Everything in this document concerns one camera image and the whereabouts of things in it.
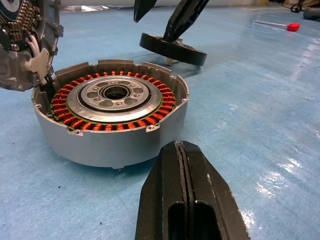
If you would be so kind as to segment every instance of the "blue floor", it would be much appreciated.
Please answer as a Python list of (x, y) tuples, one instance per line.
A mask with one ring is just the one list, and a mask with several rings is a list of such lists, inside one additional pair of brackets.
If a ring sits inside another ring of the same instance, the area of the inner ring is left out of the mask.
[[(142, 32), (163, 33), (172, 11), (156, 8), (140, 23), (131, 9), (62, 13), (54, 68), (114, 58), (163, 64), (138, 44)], [(319, 240), (320, 23), (279, 7), (206, 8), (182, 37), (208, 57), (203, 67), (171, 67), (191, 93), (181, 139), (228, 182), (253, 240)], [(0, 239), (133, 240), (154, 161), (114, 170), (57, 156), (30, 95), (0, 90)]]

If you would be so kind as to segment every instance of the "blue mat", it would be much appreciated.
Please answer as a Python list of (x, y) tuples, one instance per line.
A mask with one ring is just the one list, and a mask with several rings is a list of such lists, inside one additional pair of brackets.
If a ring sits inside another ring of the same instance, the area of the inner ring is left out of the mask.
[[(53, 66), (163, 65), (138, 44), (142, 32), (163, 34), (173, 10), (155, 8), (139, 24), (132, 9), (61, 13)], [(182, 38), (208, 57), (204, 67), (170, 67), (191, 93), (181, 139), (199, 145), (228, 182), (253, 240), (319, 240), (320, 23), (286, 8), (208, 7)], [(57, 156), (30, 96), (0, 90), (0, 239), (133, 240), (154, 160), (114, 170)]]

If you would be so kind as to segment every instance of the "screwdriver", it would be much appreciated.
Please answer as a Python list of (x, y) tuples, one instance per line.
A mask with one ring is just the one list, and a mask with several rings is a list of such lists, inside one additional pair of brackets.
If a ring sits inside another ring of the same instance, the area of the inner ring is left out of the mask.
[(257, 23), (257, 24), (268, 24), (268, 25), (275, 25), (275, 26), (283, 26), (283, 27), (286, 27), (286, 29), (289, 31), (289, 32), (296, 32), (299, 30), (300, 28), (300, 24), (299, 23), (290, 23), (290, 24), (279, 24), (279, 23), (273, 23), (273, 22), (267, 22), (267, 21), (253, 21), (254, 23)]

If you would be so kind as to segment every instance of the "center bore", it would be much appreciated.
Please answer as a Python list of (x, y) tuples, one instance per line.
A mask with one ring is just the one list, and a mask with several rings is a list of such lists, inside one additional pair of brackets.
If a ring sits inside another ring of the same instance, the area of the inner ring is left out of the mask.
[(112, 86), (103, 92), (103, 96), (111, 100), (120, 100), (128, 95), (128, 90), (122, 86)]

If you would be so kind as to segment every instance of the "electric motor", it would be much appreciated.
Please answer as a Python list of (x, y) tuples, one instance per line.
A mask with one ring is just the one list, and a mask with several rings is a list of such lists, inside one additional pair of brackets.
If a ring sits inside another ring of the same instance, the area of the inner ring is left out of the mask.
[(189, 90), (152, 63), (100, 60), (56, 72), (52, 99), (36, 87), (33, 106), (54, 151), (77, 163), (123, 168), (156, 157), (182, 130)]

